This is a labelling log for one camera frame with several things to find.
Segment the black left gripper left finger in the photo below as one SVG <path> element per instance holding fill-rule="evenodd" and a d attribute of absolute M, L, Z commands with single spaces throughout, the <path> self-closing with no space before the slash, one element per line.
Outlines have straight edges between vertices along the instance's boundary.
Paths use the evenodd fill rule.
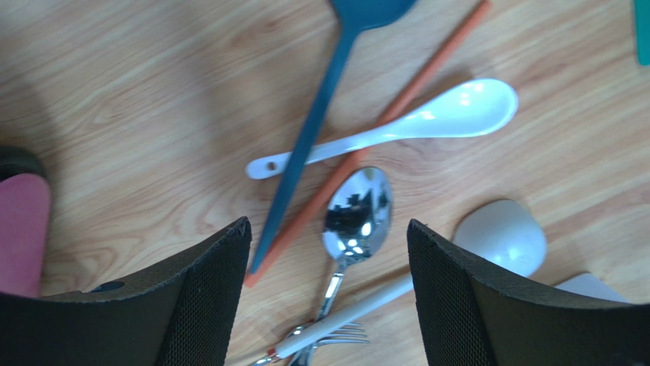
<path fill-rule="evenodd" d="M 3 365 L 222 365 L 252 241 L 241 217 L 91 292 L 1 297 Z"/>

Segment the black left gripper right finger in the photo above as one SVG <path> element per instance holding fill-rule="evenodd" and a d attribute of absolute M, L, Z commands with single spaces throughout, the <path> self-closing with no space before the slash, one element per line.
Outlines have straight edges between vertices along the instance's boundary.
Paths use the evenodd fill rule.
<path fill-rule="evenodd" d="M 647 365 L 649 307 L 563 291 L 475 255 L 418 220 L 410 271 L 431 365 Z"/>

